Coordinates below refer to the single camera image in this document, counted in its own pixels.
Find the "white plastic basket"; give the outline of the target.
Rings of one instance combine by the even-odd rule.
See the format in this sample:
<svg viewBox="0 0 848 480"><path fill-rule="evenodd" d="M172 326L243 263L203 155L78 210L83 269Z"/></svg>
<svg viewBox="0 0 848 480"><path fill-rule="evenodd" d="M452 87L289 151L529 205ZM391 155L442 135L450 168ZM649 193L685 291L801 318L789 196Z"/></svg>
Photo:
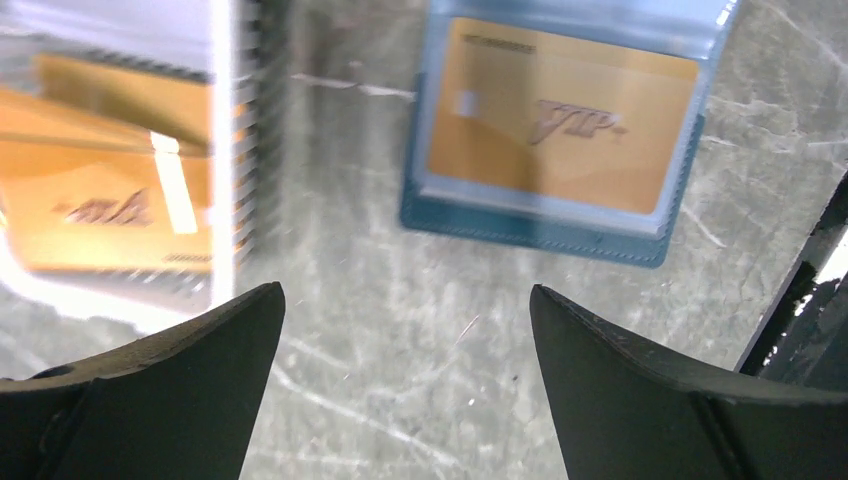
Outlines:
<svg viewBox="0 0 848 480"><path fill-rule="evenodd" d="M80 318L105 317L149 334L230 300L253 246L257 172L255 1L5 1L1 91L35 89L39 53L205 81L212 89L207 219L211 264L187 270L33 271L13 256L1 225L1 282L13 293Z"/></svg>

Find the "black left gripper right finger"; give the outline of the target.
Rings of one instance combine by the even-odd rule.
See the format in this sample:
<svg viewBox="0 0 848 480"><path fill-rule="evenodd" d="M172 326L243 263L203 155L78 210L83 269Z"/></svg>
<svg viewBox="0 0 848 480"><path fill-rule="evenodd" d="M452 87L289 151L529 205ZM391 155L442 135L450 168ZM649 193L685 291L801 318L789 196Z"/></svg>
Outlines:
<svg viewBox="0 0 848 480"><path fill-rule="evenodd" d="M843 479L847 397L728 371L535 286L536 354L571 479Z"/></svg>

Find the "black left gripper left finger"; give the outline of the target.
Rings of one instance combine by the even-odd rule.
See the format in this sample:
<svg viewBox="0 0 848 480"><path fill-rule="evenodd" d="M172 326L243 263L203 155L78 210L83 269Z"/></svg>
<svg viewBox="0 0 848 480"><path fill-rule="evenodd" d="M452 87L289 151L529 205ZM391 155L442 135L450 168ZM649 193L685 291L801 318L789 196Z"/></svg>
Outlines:
<svg viewBox="0 0 848 480"><path fill-rule="evenodd" d="M5 479L236 479L285 315L277 282L113 350L1 382Z"/></svg>

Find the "blue card holder wallet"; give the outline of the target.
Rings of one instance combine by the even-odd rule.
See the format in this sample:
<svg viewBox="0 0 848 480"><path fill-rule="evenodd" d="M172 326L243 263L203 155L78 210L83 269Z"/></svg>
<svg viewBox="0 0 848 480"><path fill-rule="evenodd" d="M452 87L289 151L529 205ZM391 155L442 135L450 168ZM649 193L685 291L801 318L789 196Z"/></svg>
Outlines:
<svg viewBox="0 0 848 480"><path fill-rule="evenodd" d="M654 268L666 258L705 123L706 100L737 13L734 1L435 1L425 31L406 149L400 219L410 229ZM664 204L650 215L449 180L424 170L456 17L697 62L700 73Z"/></svg>

